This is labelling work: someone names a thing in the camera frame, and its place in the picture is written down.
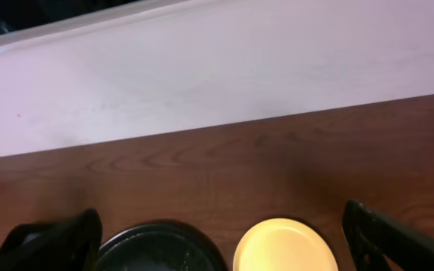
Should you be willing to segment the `yellow plate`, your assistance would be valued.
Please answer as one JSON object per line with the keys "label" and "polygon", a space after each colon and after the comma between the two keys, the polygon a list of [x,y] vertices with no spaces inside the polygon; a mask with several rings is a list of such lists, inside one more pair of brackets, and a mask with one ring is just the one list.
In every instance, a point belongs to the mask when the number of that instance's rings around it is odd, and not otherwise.
{"label": "yellow plate", "polygon": [[311,227],[288,218],[262,221],[243,235],[233,271],[338,271],[326,241]]}

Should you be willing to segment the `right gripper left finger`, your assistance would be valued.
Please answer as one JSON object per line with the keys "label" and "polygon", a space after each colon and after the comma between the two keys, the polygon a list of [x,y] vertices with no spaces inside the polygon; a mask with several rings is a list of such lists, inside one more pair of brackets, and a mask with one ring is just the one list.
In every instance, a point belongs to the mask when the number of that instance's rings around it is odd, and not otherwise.
{"label": "right gripper left finger", "polygon": [[20,224],[0,247],[0,271],[95,270],[101,240],[95,209],[62,221]]}

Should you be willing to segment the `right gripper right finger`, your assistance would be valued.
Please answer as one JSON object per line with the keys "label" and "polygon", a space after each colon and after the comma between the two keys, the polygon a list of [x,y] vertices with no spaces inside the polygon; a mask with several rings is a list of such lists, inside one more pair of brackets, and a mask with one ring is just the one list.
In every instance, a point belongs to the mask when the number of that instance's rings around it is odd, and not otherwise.
{"label": "right gripper right finger", "polygon": [[391,259],[403,270],[434,270],[434,239],[352,199],[342,230],[358,270],[389,270]]}

